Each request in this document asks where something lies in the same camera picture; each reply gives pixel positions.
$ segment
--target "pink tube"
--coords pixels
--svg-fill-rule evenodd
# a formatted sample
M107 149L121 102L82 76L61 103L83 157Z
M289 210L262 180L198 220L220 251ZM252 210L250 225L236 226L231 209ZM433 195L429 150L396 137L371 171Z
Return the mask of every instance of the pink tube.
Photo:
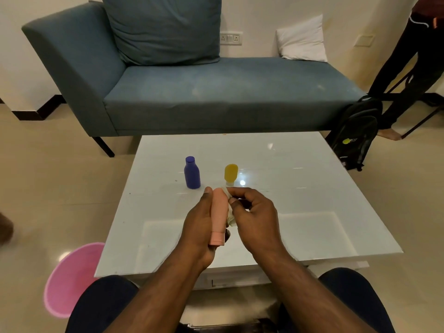
M213 190L213 202L211 204L211 222L213 229L211 233L211 246L225 245L225 228L228 217L228 197L222 188Z

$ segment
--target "pink bucket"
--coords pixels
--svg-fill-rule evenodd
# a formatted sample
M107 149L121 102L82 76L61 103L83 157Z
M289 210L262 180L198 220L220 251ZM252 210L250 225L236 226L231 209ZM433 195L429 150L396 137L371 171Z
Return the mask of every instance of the pink bucket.
M49 313L69 318L83 292L94 278L105 243L91 243L69 253L54 269L46 282L43 302Z

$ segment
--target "sofa seat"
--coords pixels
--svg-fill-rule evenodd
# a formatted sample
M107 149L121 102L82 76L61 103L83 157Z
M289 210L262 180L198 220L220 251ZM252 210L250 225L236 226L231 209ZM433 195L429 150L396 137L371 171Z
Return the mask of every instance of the sofa seat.
M222 58L130 66L104 105L119 135L315 131L363 95L328 63Z

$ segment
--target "sofa cushion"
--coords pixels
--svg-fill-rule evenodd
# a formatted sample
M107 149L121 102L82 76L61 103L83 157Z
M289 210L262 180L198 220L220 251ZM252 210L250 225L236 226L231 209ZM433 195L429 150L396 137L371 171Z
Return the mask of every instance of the sofa cushion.
M104 103L120 135L284 132L328 129L363 95L327 63L221 58L129 67Z
M126 63L191 65L219 61L222 0L103 0Z

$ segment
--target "sofa leg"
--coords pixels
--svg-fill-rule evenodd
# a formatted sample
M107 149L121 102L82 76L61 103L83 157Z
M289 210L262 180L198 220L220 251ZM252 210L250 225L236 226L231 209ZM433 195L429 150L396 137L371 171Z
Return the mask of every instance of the sofa leg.
M111 148L109 148L108 145L105 144L101 137L92 137L92 139L97 142L97 145L100 146L100 148L107 154L107 156L114 157L114 152L111 151Z

